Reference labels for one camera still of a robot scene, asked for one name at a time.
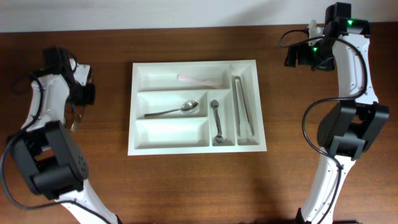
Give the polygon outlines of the silver fork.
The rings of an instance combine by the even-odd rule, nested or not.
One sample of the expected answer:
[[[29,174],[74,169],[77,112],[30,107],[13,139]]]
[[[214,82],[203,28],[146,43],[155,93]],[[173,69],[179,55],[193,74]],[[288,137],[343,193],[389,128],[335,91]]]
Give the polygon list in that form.
[[[73,113],[73,122],[70,131],[74,133],[78,129],[82,121],[83,115],[81,113],[81,110],[75,105],[72,106],[72,113]]]

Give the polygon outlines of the pink plastic knife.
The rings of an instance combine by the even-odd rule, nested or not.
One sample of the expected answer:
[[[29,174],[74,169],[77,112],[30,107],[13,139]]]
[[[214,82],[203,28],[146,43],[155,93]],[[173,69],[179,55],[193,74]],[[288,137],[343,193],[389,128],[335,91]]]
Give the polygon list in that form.
[[[191,76],[188,76],[188,75],[178,74],[177,75],[177,79],[180,80],[180,81],[183,81],[183,82],[201,84],[201,85],[208,86],[208,87],[211,87],[211,88],[216,88],[216,89],[217,88],[221,88],[220,84],[214,83],[214,82],[209,81],[209,80],[201,80],[201,79],[198,79],[198,78],[195,78],[195,77],[191,77]]]

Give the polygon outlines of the silver spoon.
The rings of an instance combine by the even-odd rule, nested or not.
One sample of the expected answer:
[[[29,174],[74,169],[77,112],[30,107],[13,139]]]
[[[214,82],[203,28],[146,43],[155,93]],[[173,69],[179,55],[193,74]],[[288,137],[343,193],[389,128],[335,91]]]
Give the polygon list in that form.
[[[197,101],[186,101],[181,107],[177,109],[172,109],[172,110],[167,110],[167,111],[162,111],[162,112],[157,112],[157,113],[147,113],[144,115],[144,118],[153,118],[157,116],[161,116],[164,114],[169,114],[173,112],[182,112],[183,114],[191,114],[195,112],[199,107],[199,102]]]

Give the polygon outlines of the small dark teaspoon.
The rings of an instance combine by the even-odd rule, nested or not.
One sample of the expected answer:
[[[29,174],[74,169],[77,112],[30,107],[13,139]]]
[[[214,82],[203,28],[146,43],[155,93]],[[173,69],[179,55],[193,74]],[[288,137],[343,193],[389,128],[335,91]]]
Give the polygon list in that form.
[[[233,146],[234,142],[230,139],[225,139],[223,136],[216,135],[213,138],[213,145],[214,146]]]

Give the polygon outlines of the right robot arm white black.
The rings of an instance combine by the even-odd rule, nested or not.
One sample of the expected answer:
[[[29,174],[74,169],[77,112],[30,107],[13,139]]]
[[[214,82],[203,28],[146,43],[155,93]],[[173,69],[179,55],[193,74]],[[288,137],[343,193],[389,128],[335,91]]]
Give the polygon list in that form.
[[[324,26],[311,21],[303,33],[308,37],[306,40],[286,46],[284,65],[336,70],[339,93],[336,98],[312,103],[303,114],[303,136],[320,154],[320,162],[310,195],[293,222],[333,223],[343,182],[385,125],[389,108],[379,104],[371,82],[369,22],[352,18],[350,3],[336,2],[328,6]],[[315,106],[332,101],[336,105],[321,120],[317,141],[312,143],[305,127],[307,116]]]

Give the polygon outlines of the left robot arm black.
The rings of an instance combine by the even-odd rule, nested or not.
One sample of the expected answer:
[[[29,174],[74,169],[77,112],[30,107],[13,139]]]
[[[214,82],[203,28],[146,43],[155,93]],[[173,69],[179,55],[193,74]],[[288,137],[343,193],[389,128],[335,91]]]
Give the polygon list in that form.
[[[29,114],[21,129],[7,140],[1,163],[11,155],[29,190],[49,202],[21,204],[2,176],[6,196],[21,210],[62,205],[80,223],[120,223],[93,190],[86,158],[71,136],[86,106],[95,102],[92,69],[61,47],[47,48],[43,56],[45,65],[27,76],[32,87]]]

